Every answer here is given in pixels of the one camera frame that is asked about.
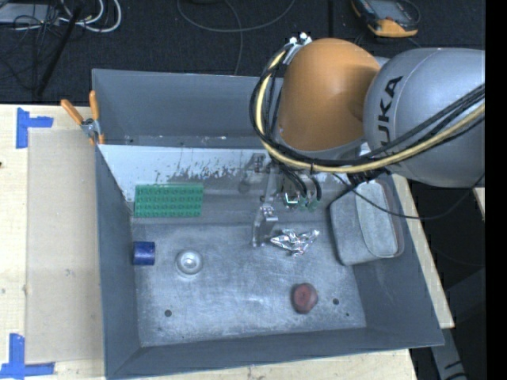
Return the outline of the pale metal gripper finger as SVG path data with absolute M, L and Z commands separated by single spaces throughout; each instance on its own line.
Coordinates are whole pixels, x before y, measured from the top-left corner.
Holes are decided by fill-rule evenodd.
M 238 185 L 240 193 L 248 192 L 255 184 L 260 184 L 265 170 L 265 154 L 254 153 L 246 163 Z
M 270 241 L 273 228 L 278 223 L 278 215 L 273 206 L 260 206 L 253 221 L 252 246 L 261 247 Z

